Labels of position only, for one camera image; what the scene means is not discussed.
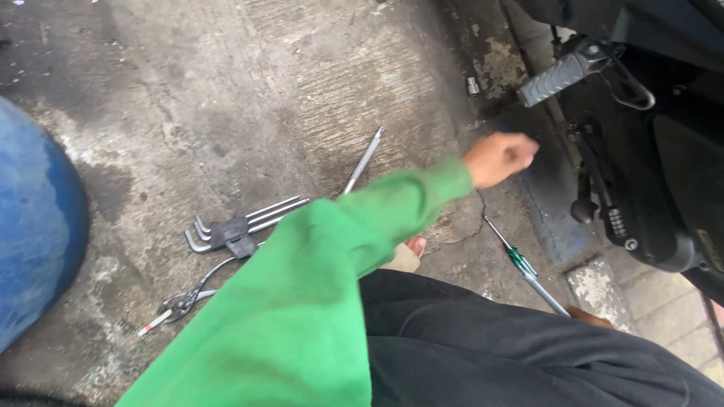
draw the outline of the blue barrel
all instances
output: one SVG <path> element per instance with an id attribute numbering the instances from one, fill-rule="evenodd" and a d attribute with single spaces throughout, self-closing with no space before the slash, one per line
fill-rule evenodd
<path id="1" fill-rule="evenodd" d="M 0 352 L 70 286 L 88 230 L 83 184 L 63 149 L 0 97 Z"/>

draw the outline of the green sweatshirt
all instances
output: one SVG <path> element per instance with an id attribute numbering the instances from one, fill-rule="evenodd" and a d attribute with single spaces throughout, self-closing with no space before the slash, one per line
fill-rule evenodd
<path id="1" fill-rule="evenodd" d="M 116 406 L 369 406 L 357 280 L 471 190 L 445 159 L 287 215 Z"/>

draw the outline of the fist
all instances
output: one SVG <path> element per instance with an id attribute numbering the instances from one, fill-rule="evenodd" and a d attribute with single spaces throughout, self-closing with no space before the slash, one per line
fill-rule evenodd
<path id="1" fill-rule="evenodd" d="M 522 133 L 493 133 L 481 138 L 462 158 L 473 186 L 488 188 L 533 162 L 538 143 Z"/>

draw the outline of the screwdriver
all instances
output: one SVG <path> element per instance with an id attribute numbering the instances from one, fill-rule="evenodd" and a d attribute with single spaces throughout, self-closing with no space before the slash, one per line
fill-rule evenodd
<path id="1" fill-rule="evenodd" d="M 560 306 L 558 301 L 556 301 L 545 290 L 545 288 L 543 288 L 542 285 L 538 283 L 538 273 L 536 273 L 536 271 L 533 269 L 533 266 L 528 263 L 528 260 L 518 252 L 518 248 L 516 248 L 515 246 L 511 246 L 510 244 L 508 244 L 507 241 L 505 241 L 505 238 L 500 234 L 500 232 L 498 232 L 498 229 L 495 227 L 493 222 L 490 222 L 490 219 L 488 219 L 488 217 L 483 217 L 483 219 L 485 219 L 485 222 L 490 225 L 491 229 L 493 229 L 493 232 L 495 232 L 495 235 L 498 236 L 502 244 L 505 245 L 505 252 L 508 254 L 508 257 L 510 257 L 510 260 L 513 262 L 513 264 L 515 264 L 515 267 L 517 267 L 523 275 L 523 280 L 527 281 L 528 284 L 531 285 L 536 293 L 538 293 L 538 295 L 540 295 L 545 300 L 545 302 L 548 303 L 553 311 L 558 313 L 558 315 L 570 318 L 571 315 L 565 309 L 563 309 L 562 306 Z"/>

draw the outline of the bolt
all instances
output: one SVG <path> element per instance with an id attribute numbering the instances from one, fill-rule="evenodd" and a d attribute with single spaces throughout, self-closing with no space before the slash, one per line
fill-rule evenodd
<path id="1" fill-rule="evenodd" d="M 628 251 L 636 250 L 639 247 L 639 242 L 634 238 L 628 238 L 623 243 L 623 247 Z"/>

